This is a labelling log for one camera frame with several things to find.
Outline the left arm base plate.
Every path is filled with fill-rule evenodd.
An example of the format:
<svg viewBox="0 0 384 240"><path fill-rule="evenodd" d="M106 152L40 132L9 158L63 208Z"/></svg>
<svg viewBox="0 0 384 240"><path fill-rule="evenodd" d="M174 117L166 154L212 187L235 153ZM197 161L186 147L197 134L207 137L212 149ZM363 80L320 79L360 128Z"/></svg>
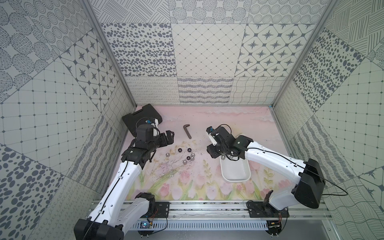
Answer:
<svg viewBox="0 0 384 240"><path fill-rule="evenodd" d="M170 211L170 202L155 202L150 204L149 211L141 216L141 218L153 219L153 218L168 218Z"/></svg>

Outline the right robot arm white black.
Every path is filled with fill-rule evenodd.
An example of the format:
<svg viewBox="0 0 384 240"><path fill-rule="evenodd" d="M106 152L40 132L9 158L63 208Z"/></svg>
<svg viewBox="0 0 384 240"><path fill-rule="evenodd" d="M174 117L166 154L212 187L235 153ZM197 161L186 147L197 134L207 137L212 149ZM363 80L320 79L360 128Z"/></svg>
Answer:
<svg viewBox="0 0 384 240"><path fill-rule="evenodd" d="M311 209L319 207L326 183L317 161L284 156L243 135L235 138L222 126L215 129L208 127L206 132L211 141L207 152L213 159L223 155L230 161L247 160L259 163L292 182L284 190L267 193L263 201L264 211L282 211L298 204Z"/></svg>

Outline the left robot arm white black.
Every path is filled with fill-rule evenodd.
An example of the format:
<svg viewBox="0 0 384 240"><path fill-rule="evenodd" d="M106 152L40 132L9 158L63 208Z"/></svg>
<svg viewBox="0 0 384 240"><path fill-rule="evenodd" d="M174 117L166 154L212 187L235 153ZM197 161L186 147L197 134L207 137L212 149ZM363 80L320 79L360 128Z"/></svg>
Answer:
<svg viewBox="0 0 384 240"><path fill-rule="evenodd" d="M122 162L112 185L87 219L79 219L74 227L77 240L122 240L142 217L156 212L156 200L151 193L139 193L125 210L123 203L146 163L157 149L174 143L174 132L161 133L156 123L146 121L136 129L136 137L122 154Z"/></svg>

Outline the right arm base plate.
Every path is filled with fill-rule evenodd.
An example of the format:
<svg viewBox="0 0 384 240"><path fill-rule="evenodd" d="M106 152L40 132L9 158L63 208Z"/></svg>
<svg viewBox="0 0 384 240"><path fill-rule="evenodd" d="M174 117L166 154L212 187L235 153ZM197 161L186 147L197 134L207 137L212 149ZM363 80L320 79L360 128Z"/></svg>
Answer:
<svg viewBox="0 0 384 240"><path fill-rule="evenodd" d="M276 210L270 204L263 202L247 201L246 207L250 218L288 218L288 210Z"/></svg>

